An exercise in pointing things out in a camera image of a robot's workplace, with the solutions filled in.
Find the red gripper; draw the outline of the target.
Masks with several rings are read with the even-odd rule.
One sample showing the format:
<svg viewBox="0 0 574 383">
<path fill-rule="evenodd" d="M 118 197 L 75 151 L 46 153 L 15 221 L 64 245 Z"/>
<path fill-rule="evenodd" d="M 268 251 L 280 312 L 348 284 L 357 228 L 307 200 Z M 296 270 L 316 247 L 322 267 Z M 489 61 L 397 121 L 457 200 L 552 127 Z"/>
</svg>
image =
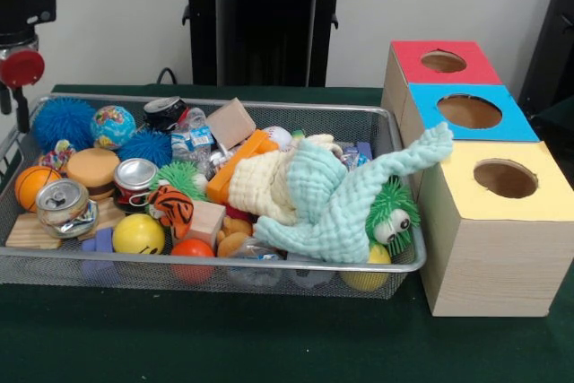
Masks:
<svg viewBox="0 0 574 383">
<path fill-rule="evenodd" d="M 30 132 L 28 101 L 23 95 L 22 86 L 35 84 L 44 74 L 45 62 L 35 49 L 5 51 L 1 55 L 0 110 L 3 115 L 12 113 L 11 94 L 17 103 L 16 120 L 20 133 Z"/>
</svg>

